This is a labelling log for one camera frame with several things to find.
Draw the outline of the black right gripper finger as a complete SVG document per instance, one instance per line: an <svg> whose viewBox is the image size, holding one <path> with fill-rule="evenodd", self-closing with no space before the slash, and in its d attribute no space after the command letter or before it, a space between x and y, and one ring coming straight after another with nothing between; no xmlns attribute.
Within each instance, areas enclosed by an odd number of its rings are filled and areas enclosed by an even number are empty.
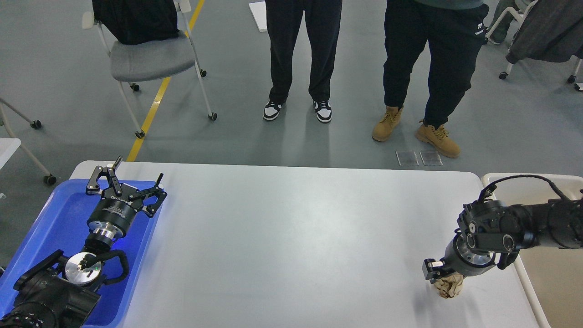
<svg viewBox="0 0 583 328"><path fill-rule="evenodd" d="M421 269L425 280L435 284L439 279L446 278L456 273L456 270L446 263L444 259L424 259Z"/></svg>

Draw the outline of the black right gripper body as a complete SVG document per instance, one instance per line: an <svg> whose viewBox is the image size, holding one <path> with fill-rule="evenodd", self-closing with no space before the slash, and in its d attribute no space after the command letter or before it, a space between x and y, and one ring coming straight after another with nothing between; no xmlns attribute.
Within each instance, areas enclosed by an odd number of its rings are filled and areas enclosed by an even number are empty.
<svg viewBox="0 0 583 328"><path fill-rule="evenodd" d="M481 275L495 266L495 255L479 255L470 251L461 235L455 235L443 257L443 277L455 273L466 277Z"/></svg>

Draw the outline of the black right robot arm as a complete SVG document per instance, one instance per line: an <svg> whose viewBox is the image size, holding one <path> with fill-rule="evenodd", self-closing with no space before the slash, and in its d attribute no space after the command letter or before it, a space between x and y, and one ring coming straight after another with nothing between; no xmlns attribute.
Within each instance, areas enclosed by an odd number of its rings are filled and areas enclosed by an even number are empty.
<svg viewBox="0 0 583 328"><path fill-rule="evenodd" d="M519 251L537 246L581 249L582 200L569 199L546 177L543 181L557 199L509 206L491 199L497 181L489 183L477 200L464 205L444 257L425 259L425 279L434 284L456 273L473 277L493 267L503 270L514 263Z"/></svg>

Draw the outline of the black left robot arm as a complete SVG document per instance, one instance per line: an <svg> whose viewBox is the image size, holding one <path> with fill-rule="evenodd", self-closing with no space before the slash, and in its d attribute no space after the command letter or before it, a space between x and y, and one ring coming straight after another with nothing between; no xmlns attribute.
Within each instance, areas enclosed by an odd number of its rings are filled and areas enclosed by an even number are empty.
<svg viewBox="0 0 583 328"><path fill-rule="evenodd" d="M1 274L3 328L114 328L129 307L167 196L156 181L119 181L121 163L65 181Z"/></svg>

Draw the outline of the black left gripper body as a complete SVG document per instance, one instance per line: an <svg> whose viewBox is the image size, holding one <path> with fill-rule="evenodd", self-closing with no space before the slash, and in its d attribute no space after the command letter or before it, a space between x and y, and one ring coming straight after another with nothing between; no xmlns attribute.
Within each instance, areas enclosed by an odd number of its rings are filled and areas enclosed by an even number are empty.
<svg viewBox="0 0 583 328"><path fill-rule="evenodd" d="M87 220L89 232L109 239L127 236L143 207L144 192L133 185L121 184L121 195L117 195L113 187L102 190L98 183L88 183L87 195L100 195L100 201Z"/></svg>

